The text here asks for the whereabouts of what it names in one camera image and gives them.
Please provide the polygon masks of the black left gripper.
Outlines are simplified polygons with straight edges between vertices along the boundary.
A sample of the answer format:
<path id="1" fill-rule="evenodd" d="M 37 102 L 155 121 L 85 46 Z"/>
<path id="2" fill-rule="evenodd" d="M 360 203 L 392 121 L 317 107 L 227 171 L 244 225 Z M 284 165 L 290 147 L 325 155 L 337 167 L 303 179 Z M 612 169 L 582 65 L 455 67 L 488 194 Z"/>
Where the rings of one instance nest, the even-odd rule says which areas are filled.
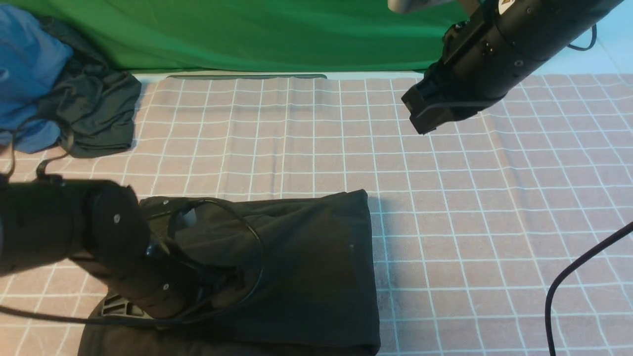
<path id="1" fill-rule="evenodd" d="M 167 327 L 196 323 L 220 311 L 216 299 L 243 287 L 238 267 L 166 267 L 109 282 L 99 317 L 113 324 Z"/>

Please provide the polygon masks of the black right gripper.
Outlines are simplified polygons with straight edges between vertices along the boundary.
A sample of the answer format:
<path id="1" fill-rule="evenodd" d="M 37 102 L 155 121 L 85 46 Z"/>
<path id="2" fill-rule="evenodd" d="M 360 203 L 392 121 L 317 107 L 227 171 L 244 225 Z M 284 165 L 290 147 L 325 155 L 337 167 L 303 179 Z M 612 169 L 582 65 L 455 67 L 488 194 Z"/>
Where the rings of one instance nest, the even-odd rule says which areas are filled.
<path id="1" fill-rule="evenodd" d="M 409 112 L 409 121 L 420 135 L 426 135 L 443 124 L 470 119 L 500 101 L 472 91 L 443 69 L 429 69 L 423 78 L 402 95 Z"/>

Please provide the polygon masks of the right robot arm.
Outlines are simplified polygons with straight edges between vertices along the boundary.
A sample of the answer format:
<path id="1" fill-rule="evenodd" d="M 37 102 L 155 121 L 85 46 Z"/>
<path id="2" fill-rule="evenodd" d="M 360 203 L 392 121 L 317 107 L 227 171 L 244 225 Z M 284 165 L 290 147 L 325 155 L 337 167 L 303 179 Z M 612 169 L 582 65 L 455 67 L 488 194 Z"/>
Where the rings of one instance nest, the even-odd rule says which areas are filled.
<path id="1" fill-rule="evenodd" d="M 477 115 L 608 15 L 619 0 L 485 0 L 443 36 L 402 102 L 418 134 Z"/>

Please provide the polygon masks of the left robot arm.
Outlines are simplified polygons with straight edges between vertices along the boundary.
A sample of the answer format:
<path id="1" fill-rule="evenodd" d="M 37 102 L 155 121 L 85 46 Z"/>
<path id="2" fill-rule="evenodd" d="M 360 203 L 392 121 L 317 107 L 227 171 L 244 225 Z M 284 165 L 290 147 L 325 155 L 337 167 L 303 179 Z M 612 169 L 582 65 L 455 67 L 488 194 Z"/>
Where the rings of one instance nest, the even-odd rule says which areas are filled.
<path id="1" fill-rule="evenodd" d="M 181 326 L 212 317 L 221 291 L 244 285 L 240 268 L 195 261 L 147 221 L 133 189 L 113 181 L 3 182 L 1 275 L 70 259 L 113 295 L 97 319 L 2 313 L 86 326 Z"/>

